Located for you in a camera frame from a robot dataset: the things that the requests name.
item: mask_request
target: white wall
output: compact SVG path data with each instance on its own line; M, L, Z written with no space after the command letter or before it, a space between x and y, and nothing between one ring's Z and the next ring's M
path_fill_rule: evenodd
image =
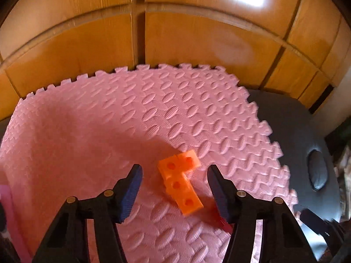
M313 116L313 125L324 137L351 115L351 68L327 103Z

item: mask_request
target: brass screw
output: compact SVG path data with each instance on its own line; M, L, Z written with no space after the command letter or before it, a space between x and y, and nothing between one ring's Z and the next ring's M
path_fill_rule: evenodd
M284 200L282 198L276 197L274 198L274 201L278 204L281 205L282 203L284 203Z
M246 192L243 191L243 190L237 191L236 194L237 194L240 198L246 197Z
M106 190L105 192L104 192L104 196L105 197L110 197L110 196L112 196L113 195L113 191L112 190Z
M67 203L71 204L71 203L74 203L75 202L75 197L68 197L67 200L66 200Z

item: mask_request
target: hole in orange block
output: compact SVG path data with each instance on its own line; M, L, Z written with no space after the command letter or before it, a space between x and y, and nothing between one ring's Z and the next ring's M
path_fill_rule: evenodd
M193 205L194 204L194 202L193 202L193 200L192 199L186 199L186 201L185 201L185 205L187 205L187 206L191 206L191 205Z
M174 182L172 184L173 189L179 189L180 188L180 183L179 182Z
M189 166L193 166L193 165L194 165L193 158L191 158L191 157L185 158L185 161L186 161L186 163L187 163Z
M167 164L167 168L168 168L169 170L175 170L176 165L175 165L173 162L169 162L169 163Z

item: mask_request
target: textured mat surface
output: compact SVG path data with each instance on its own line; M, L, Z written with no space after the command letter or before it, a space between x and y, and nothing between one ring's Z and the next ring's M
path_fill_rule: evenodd
M224 68L188 64L136 71L96 72L20 101L0 150L23 237L35 253L68 196L95 197L125 177L134 163L144 179L130 217L119 226L129 262L221 262L229 234L217 228L206 170L217 164L252 196L282 197L289 170L280 167L278 143L257 119L247 90ZM184 218L166 196L157 161L194 149L202 167L188 175L205 208ZM262 226L252 262L259 258ZM92 262L98 262L89 222Z

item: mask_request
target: orange l-shaped block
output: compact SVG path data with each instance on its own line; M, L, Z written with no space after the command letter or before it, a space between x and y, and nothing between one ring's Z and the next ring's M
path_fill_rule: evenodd
M176 201L185 216L204 207L184 175L184 172L194 170L199 166L201 163L194 150L173 155L158 162L166 193Z

